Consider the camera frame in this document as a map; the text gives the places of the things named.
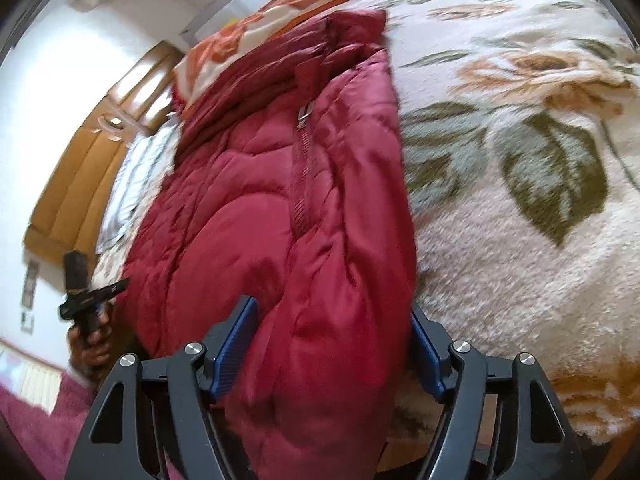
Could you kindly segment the pink sleeve left forearm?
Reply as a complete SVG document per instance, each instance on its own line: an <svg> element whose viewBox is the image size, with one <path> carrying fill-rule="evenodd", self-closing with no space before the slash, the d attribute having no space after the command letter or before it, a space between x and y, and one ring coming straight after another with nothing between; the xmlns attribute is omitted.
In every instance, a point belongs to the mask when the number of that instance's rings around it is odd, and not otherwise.
<svg viewBox="0 0 640 480"><path fill-rule="evenodd" d="M1 415L45 479L63 479L74 446L96 397L96 387L71 367L62 374L50 414L1 387Z"/></svg>

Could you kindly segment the person's left hand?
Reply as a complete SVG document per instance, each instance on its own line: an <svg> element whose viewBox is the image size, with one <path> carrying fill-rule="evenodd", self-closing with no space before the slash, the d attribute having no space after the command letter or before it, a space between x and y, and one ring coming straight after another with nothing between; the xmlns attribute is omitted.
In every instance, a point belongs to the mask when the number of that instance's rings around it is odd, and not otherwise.
<svg viewBox="0 0 640 480"><path fill-rule="evenodd" d="M112 326L106 307L99 307L98 328L88 336L81 333L77 324L67 331L70 349L68 371L71 375L90 386L96 386L100 382L110 360L111 332Z"/></svg>

